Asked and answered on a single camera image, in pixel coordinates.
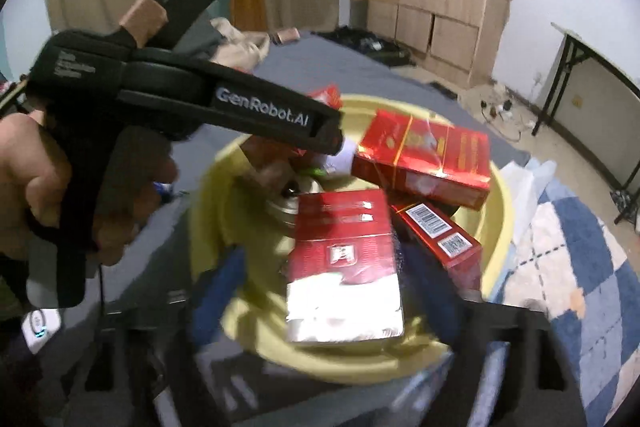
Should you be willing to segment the person's left hand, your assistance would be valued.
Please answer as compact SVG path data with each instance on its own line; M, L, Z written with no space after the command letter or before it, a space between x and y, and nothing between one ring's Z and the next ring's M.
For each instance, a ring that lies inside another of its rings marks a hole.
M58 144L44 132L43 113L12 114L1 119L1 252L25 260L32 232L27 211L46 227L58 225L60 207L72 167ZM101 193L93 234L92 257L116 265L160 208L155 183L171 184L178 167L170 144L144 129L125 131L114 150Z

